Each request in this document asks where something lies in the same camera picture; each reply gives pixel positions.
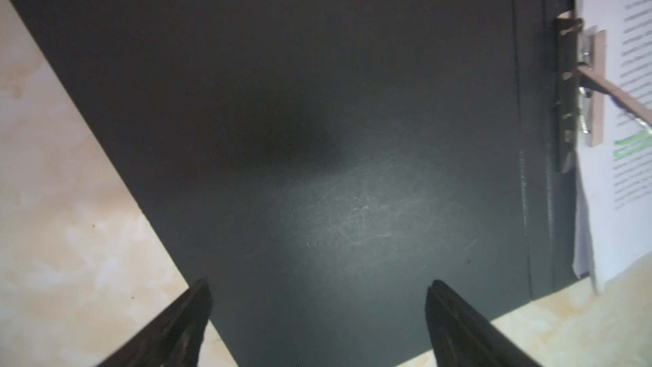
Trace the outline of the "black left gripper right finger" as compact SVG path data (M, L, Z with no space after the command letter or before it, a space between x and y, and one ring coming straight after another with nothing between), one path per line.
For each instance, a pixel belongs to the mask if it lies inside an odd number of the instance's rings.
M425 317L439 366L540 366L442 280L427 291Z

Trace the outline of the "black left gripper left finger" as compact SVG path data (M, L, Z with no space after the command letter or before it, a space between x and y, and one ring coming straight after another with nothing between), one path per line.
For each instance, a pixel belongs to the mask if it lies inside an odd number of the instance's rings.
M99 367L197 367L212 294L199 279Z

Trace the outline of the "printed paper sheet bottom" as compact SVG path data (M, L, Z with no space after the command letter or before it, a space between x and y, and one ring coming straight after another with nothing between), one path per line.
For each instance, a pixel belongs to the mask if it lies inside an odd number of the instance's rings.
M576 0L588 34L605 35L594 69L646 109L651 107L651 0ZM608 95L577 137L581 190L577 220L590 235L590 275L597 291L651 252L651 127Z

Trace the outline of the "teal folder with black inside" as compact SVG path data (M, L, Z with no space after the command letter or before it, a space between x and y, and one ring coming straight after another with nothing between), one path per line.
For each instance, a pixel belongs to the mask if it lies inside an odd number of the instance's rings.
M10 0L241 366L391 366L569 286L574 0Z

